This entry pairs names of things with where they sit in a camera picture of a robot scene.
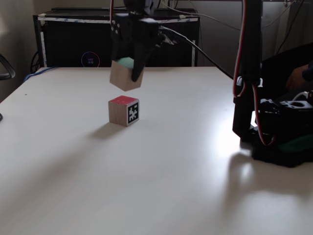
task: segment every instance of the white table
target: white table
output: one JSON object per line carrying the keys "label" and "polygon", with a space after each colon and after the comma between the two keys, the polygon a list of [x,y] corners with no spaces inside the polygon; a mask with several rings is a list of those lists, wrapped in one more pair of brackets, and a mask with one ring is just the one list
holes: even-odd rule
{"label": "white table", "polygon": [[[0,235],[311,235],[313,165],[253,161],[232,132],[232,81],[216,68],[109,69],[30,78],[0,112]],[[140,120],[108,123],[108,101]]]}

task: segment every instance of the person's hand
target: person's hand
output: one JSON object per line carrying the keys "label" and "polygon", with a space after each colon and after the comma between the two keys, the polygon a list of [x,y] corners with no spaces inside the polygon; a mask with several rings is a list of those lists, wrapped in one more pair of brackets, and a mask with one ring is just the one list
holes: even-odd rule
{"label": "person's hand", "polygon": [[306,80],[304,80],[304,78],[302,77],[302,72],[307,70],[308,68],[309,68],[309,65],[305,65],[305,66],[298,67],[292,71],[288,79],[288,82],[286,84],[286,88],[289,91],[293,91],[306,83]]}

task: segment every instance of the circular display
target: circular display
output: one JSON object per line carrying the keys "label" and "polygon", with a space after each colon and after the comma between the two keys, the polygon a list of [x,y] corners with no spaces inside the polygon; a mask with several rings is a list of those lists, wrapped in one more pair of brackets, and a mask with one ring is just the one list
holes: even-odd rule
{"label": "circular display", "polygon": [[88,51],[82,56],[82,65],[84,67],[99,67],[100,58],[96,53]]}

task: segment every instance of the blue cable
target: blue cable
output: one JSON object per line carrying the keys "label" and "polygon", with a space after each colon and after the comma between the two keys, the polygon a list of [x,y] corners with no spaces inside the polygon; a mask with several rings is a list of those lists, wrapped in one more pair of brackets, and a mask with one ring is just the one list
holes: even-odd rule
{"label": "blue cable", "polygon": [[29,74],[29,75],[26,76],[26,78],[24,79],[23,83],[26,82],[26,81],[27,81],[30,77],[32,77],[32,76],[36,76],[36,75],[42,74],[43,72],[46,72],[46,71],[48,71],[48,70],[55,69],[55,68],[57,68],[57,67],[56,67],[56,66],[53,66],[53,67],[44,69],[44,70],[42,70],[42,71],[40,71],[40,72],[36,72],[36,73]]}

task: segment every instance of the wooden block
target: wooden block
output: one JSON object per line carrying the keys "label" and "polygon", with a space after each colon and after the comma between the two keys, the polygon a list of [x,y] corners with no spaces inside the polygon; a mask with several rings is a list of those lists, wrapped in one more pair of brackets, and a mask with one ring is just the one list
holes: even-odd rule
{"label": "wooden block", "polygon": [[110,83],[125,92],[141,87],[143,71],[136,82],[132,81],[132,71],[132,69],[112,61]]}
{"label": "wooden block", "polygon": [[109,101],[111,123],[129,126],[139,120],[139,99],[120,96]]}

